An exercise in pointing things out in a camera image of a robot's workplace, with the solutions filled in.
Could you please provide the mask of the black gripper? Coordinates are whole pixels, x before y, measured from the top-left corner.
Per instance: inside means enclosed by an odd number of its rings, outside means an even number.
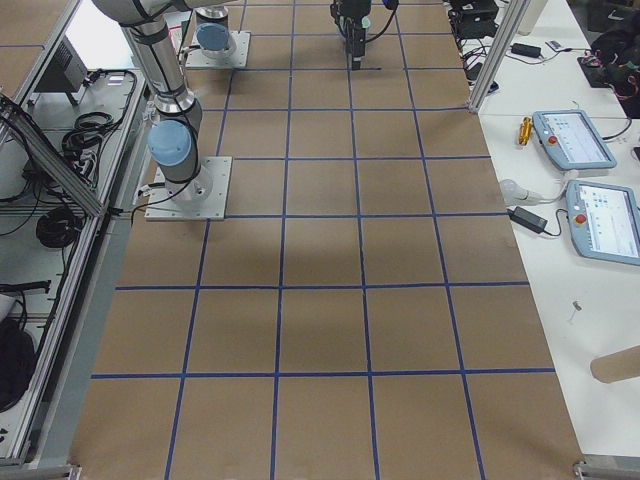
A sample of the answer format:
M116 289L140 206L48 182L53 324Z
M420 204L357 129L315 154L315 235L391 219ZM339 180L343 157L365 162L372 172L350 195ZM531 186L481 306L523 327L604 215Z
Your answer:
M366 51L366 35L371 2L367 0L336 0L330 14L345 42L345 52L352 70L359 70Z

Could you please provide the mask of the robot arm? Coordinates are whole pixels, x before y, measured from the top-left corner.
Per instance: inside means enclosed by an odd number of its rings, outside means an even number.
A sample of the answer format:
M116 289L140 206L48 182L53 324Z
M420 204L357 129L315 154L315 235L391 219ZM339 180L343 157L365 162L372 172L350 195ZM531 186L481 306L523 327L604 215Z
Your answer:
M165 14L191 12L205 4L204 1L94 3L121 27L151 87L159 123L151 128L148 148L164 175L168 199L183 209L195 209L208 197L212 176L203 168L197 147L202 108L187 86Z
M330 14L342 38L345 54L352 70L359 70L369 42L371 1L333 1ZM244 68L248 58L251 34L231 31L225 21L225 7L203 7L195 10L197 26L192 44L183 50L187 68Z

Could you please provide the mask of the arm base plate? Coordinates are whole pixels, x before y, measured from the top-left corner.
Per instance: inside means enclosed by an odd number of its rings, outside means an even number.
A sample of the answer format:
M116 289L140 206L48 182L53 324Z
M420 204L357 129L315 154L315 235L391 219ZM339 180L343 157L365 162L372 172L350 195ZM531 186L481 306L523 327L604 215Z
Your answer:
M148 221L201 221L225 218L233 158L229 156L206 156L200 159L198 176L180 194L168 199L180 190L177 184L169 183L153 189L149 196L150 207L146 208Z
M229 31L228 38L220 49L202 48L198 39L185 51L184 66L191 70L242 69L247 65L251 33L249 31Z

